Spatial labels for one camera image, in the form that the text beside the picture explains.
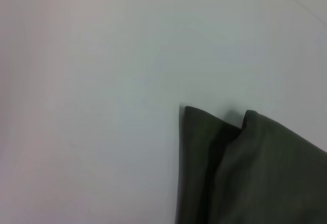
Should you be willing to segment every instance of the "gray surface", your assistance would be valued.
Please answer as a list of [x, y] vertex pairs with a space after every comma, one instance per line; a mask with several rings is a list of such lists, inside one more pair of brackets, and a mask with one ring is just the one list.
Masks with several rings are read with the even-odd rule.
[[0, 6], [1, 223], [173, 223], [180, 104], [327, 150], [327, 29], [295, 0]]

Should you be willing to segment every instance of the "folded fabric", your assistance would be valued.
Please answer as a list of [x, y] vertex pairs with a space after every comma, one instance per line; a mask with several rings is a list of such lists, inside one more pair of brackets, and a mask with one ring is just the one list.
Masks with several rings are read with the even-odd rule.
[[186, 107], [177, 224], [327, 223], [327, 154], [247, 111], [242, 128]]

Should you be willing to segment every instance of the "green cloth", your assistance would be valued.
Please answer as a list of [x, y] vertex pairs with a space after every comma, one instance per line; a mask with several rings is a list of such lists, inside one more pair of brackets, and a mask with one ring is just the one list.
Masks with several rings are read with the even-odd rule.
[[327, 154], [284, 126], [186, 107], [181, 135], [178, 224], [327, 223]]

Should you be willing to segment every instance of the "dark green fabric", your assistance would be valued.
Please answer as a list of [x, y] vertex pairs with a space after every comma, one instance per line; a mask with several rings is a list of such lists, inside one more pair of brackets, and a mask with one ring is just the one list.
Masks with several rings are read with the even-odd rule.
[[327, 154], [279, 123], [186, 107], [181, 135], [178, 224], [327, 223]]

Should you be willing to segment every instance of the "white wall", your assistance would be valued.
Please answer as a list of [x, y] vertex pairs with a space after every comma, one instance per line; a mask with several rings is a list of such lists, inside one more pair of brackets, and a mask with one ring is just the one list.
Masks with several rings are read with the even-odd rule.
[[180, 104], [327, 150], [324, 2], [0, 0], [0, 223], [173, 223]]

